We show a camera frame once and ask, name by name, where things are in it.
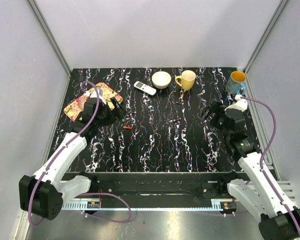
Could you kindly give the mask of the white remote control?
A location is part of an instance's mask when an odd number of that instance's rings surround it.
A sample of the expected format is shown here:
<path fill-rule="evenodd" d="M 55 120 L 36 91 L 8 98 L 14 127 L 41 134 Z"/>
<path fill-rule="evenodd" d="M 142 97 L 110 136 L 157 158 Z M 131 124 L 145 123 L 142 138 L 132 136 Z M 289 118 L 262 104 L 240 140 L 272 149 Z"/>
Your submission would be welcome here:
<path fill-rule="evenodd" d="M 150 87 L 149 85 L 146 85 L 140 81 L 136 81 L 133 85 L 136 89 L 148 94 L 148 95 L 151 95 L 151 96 L 154 96 L 157 92 L 156 89 L 154 89 L 153 87 Z"/>

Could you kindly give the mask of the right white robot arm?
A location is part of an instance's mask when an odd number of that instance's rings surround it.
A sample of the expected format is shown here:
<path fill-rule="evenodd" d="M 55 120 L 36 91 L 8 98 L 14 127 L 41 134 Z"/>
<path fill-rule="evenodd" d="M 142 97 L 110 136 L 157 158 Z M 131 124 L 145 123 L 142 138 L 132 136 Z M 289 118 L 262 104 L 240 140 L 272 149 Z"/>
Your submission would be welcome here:
<path fill-rule="evenodd" d="M 257 221 L 263 239 L 300 239 L 300 208 L 282 190 L 254 140 L 246 134 L 247 108 L 247 100 L 239 97 L 229 106 L 213 102 L 201 113 L 203 121 L 214 115 L 210 124 L 221 131 L 228 154 L 255 188 L 250 189 L 237 173 L 230 172 L 219 179 L 217 192 L 223 198 L 234 197 L 246 208 Z"/>

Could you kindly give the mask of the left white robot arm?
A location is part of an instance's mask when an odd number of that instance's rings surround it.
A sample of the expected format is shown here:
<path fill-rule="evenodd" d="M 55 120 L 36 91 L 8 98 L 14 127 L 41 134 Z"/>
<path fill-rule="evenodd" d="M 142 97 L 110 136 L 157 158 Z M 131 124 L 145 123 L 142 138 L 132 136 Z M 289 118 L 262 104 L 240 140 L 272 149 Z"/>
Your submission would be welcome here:
<path fill-rule="evenodd" d="M 60 213 L 63 204 L 75 197 L 97 195 L 98 178 L 86 172 L 62 182 L 67 169 L 83 151 L 88 142 L 105 127 L 123 120 L 126 115 L 115 97 L 110 98 L 113 108 L 102 97 L 89 97 L 57 150 L 32 176 L 24 175 L 19 183 L 20 208 L 27 212 L 29 223 L 34 226 L 32 215 L 53 220 Z"/>

